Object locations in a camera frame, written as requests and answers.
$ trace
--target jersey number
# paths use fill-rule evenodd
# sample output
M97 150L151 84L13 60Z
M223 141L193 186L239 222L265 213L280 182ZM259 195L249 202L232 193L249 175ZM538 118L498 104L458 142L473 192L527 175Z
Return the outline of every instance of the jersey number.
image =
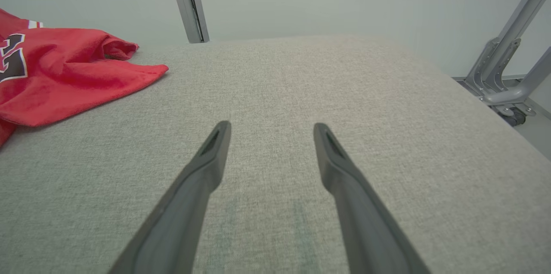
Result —
M0 82L9 79L25 78L27 76L27 66L23 49L17 46L25 41L25 34L13 34L4 40L5 47L0 47Z

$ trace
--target floor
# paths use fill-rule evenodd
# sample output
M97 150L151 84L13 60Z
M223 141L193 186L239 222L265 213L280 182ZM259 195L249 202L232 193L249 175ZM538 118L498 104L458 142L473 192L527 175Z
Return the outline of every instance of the floor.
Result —
M507 87L520 83L521 79L504 80ZM458 81L465 89L476 95L463 81ZM514 127L526 140L539 150L547 159L551 160L551 119L536 111L534 117L526 117L523 125Z

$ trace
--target fabric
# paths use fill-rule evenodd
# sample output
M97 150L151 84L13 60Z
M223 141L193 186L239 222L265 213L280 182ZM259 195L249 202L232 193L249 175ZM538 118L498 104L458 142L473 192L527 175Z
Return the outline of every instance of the fabric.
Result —
M6 40L8 37L27 28L43 27L43 23L36 22L28 19L20 19L14 15L10 15L3 9L0 9L0 40ZM4 54L0 52L0 58L4 59ZM4 62L0 64L0 82L5 78L6 66ZM2 120L0 118L0 146L12 135L15 131L16 125L14 123Z
M434 273L549 272L551 162L414 54L307 37L149 49L147 90L0 149L0 272L105 273L218 121L195 272L348 271L313 125L331 127Z
M5 40L13 33L27 28L44 27L41 22L28 19L20 19L3 9L0 9L0 40Z
M13 21L13 29L22 26ZM5 121L0 140L4 141L13 124L54 123L143 89L168 70L165 65L121 61L128 60L138 45L96 29L20 29L0 48L0 120Z

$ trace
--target red jersey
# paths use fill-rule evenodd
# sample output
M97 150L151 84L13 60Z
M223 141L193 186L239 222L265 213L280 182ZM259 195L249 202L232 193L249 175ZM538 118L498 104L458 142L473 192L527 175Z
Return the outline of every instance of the red jersey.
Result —
M122 61L138 45L106 32L41 26L0 9L0 146L15 124L54 123L143 89L168 70Z

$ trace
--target gray upholstered ottoman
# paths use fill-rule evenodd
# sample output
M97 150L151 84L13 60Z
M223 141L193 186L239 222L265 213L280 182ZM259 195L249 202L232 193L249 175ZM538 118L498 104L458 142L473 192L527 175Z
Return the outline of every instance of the gray upholstered ottoman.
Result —
M327 123L427 266L551 271L551 162L435 66L356 37L143 49L154 85L0 149L0 271L106 272L212 127L232 122L197 272L346 272Z

